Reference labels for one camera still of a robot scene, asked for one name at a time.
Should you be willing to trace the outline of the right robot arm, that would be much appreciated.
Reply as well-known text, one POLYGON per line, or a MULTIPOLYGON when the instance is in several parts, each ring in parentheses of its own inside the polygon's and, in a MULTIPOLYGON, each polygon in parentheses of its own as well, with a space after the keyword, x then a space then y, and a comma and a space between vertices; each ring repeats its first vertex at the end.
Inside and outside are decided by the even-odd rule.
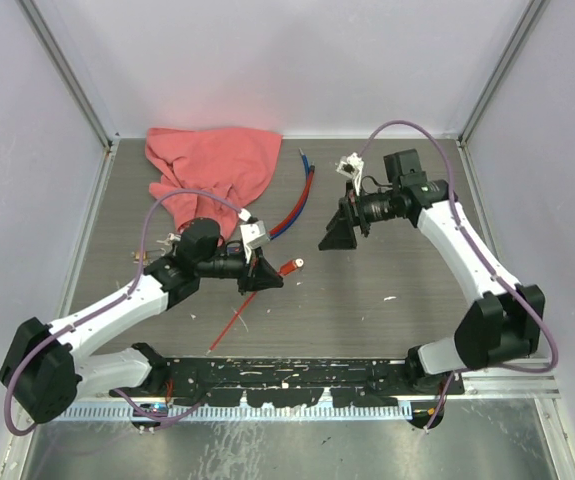
POLYGON ((318 248, 353 250, 356 236, 367 236, 372 224, 403 218, 440 253, 470 306, 452 335, 409 349, 409 388, 426 394, 440 383, 441 374, 480 370, 533 354, 540 340, 535 319, 545 304, 540 288, 522 285, 468 230, 448 182, 430 180, 416 150, 390 154, 383 161, 389 183, 372 193, 362 189, 364 163, 357 154, 339 161, 336 170, 347 179, 346 191, 318 248))

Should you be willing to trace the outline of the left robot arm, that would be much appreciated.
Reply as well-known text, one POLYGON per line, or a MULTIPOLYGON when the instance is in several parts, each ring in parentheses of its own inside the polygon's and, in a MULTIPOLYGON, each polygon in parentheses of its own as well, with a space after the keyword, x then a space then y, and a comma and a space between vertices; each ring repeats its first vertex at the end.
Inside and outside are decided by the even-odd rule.
POLYGON ((16 330, 0 369, 4 404, 17 401, 37 424, 60 416, 73 402, 114 388, 161 393, 167 372, 146 344, 115 354, 98 349, 138 323, 162 314, 196 293, 202 279, 232 279, 240 293, 280 288, 283 278, 265 259, 264 223, 240 227, 235 248, 222 243, 219 224, 196 218, 171 235, 168 251, 139 271, 126 286, 64 318, 37 318, 16 330))

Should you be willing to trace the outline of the red cable padlock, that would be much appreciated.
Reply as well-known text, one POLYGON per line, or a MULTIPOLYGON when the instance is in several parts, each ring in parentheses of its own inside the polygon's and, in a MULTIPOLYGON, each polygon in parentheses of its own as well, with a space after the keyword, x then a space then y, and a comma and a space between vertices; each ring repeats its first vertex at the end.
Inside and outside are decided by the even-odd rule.
MULTIPOLYGON (((279 274, 281 277, 286 277, 291 275, 292 273, 301 270, 304 267, 304 260, 302 258, 296 258, 290 260, 289 262, 283 264, 279 269, 279 274)), ((241 319, 242 313, 246 310, 246 308, 250 305, 250 303, 255 299, 257 296, 257 292, 253 292, 249 294, 243 303, 234 311, 232 318, 229 322, 225 325, 222 331, 218 334, 215 340, 211 343, 209 348, 206 351, 207 355, 211 355, 219 344, 222 342, 224 337, 228 334, 228 332, 232 329, 234 324, 241 319)))

